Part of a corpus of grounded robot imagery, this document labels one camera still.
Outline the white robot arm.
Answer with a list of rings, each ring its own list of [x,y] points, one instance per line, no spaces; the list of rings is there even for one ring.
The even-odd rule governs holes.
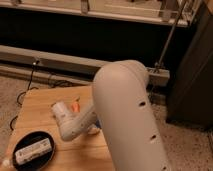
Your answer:
[[[135,60],[99,69],[92,99],[78,115],[55,115],[61,138],[71,141],[94,122],[101,125],[116,171],[171,171],[146,91],[149,74]]]

